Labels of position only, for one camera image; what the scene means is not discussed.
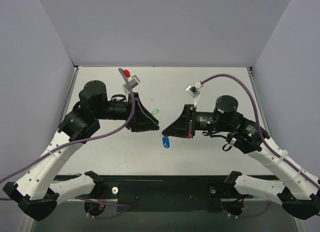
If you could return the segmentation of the blue key tag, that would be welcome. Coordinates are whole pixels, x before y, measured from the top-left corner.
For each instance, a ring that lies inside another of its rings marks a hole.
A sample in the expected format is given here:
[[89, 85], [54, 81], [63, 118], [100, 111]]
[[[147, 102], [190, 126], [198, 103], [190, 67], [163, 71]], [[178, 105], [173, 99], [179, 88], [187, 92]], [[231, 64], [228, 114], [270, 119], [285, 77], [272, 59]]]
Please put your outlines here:
[[170, 148], [170, 139], [166, 136], [162, 137], [162, 144], [164, 148]]

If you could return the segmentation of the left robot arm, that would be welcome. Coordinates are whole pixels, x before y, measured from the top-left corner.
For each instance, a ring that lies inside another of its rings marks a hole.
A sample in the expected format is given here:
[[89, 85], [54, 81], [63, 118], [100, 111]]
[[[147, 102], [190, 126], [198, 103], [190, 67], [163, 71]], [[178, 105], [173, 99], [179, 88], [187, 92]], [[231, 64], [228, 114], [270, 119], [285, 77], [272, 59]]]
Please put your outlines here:
[[95, 172], [64, 182], [53, 180], [71, 156], [100, 129], [100, 120], [123, 120], [131, 132], [158, 131], [159, 121], [142, 104], [137, 92], [129, 97], [107, 97], [102, 81], [84, 85], [79, 101], [69, 112], [39, 161], [27, 169], [16, 182], [7, 182], [5, 194], [36, 221], [47, 218], [55, 208], [78, 196], [101, 197], [107, 190], [104, 180]]

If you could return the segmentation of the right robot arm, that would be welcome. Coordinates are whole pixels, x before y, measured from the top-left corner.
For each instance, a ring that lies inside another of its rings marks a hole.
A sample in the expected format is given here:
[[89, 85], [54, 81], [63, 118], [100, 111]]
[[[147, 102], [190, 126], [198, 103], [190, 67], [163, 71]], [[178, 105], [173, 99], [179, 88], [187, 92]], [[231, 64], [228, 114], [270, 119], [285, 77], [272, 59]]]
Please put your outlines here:
[[191, 139], [196, 131], [209, 137], [227, 133], [224, 139], [230, 147], [257, 160], [277, 180], [258, 179], [232, 171], [223, 184], [226, 195], [239, 193], [267, 199], [303, 220], [318, 215], [320, 179], [298, 166], [263, 128], [246, 119], [237, 108], [238, 101], [229, 95], [217, 98], [213, 112], [198, 112], [194, 105], [186, 104], [179, 118], [164, 129], [162, 135]]

